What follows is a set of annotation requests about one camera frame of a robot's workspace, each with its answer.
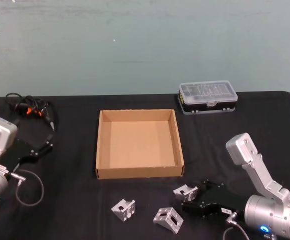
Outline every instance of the plastic storage case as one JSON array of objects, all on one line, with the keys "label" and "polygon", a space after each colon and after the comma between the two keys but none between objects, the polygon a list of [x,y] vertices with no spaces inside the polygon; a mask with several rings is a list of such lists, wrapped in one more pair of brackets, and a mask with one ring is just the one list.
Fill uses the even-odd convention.
[{"label": "plastic storage case", "polygon": [[181,83],[178,100],[184,114],[232,112],[238,96],[230,82],[202,81]]}]

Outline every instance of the black tablecloth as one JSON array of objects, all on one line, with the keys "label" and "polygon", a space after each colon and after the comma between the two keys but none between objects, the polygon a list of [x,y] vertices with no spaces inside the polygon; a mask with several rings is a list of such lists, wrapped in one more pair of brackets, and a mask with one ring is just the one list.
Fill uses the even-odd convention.
[{"label": "black tablecloth", "polygon": [[[225,143],[249,133],[273,179],[290,190],[290,93],[238,93],[236,110],[229,113],[183,115],[175,94],[47,97],[57,107],[58,133],[54,150],[24,169],[41,176],[45,197],[36,207],[21,206],[14,197],[16,182],[0,198],[0,240],[148,240],[221,239],[224,218],[206,219],[181,212],[172,190],[203,179],[225,183],[237,194],[256,191],[247,173],[235,166]],[[95,155],[100,110],[175,109],[185,173],[183,177],[97,180]],[[12,120],[0,98],[0,116]],[[18,137],[40,144],[50,129],[40,120],[21,121]],[[40,195],[30,185],[26,201]],[[136,214],[123,223],[111,208],[121,199],[136,201]],[[177,235],[152,223],[159,208],[174,207],[184,219]],[[251,239],[261,239],[248,229]],[[243,239],[238,230],[228,239]]]}]

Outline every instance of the clear plastic lid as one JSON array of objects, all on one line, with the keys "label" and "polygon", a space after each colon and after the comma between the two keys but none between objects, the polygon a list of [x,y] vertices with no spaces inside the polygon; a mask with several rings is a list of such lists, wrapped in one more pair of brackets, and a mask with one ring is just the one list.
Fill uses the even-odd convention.
[{"label": "clear plastic lid", "polygon": [[230,82],[224,80],[181,83],[179,91],[187,105],[214,106],[219,102],[236,102],[238,100]]}]

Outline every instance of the open cardboard box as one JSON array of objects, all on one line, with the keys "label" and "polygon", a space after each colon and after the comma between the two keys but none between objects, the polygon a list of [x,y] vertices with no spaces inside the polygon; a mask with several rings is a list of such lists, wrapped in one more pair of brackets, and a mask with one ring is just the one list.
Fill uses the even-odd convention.
[{"label": "open cardboard box", "polygon": [[172,177],[183,171],[173,109],[100,111],[98,179]]}]

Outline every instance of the metal bracket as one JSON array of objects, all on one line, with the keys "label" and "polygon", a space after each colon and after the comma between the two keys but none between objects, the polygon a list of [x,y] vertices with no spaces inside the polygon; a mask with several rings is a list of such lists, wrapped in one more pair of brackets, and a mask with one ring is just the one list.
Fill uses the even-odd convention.
[{"label": "metal bracket", "polygon": [[197,187],[188,187],[186,184],[173,190],[176,199],[181,201],[192,201],[197,196]]},{"label": "metal bracket", "polygon": [[133,201],[125,201],[122,199],[119,203],[117,203],[114,207],[112,207],[112,212],[119,217],[123,222],[129,219],[136,211],[136,202]]},{"label": "metal bracket", "polygon": [[178,233],[183,222],[182,217],[172,207],[159,209],[153,219],[153,223],[169,229],[174,234]]}]

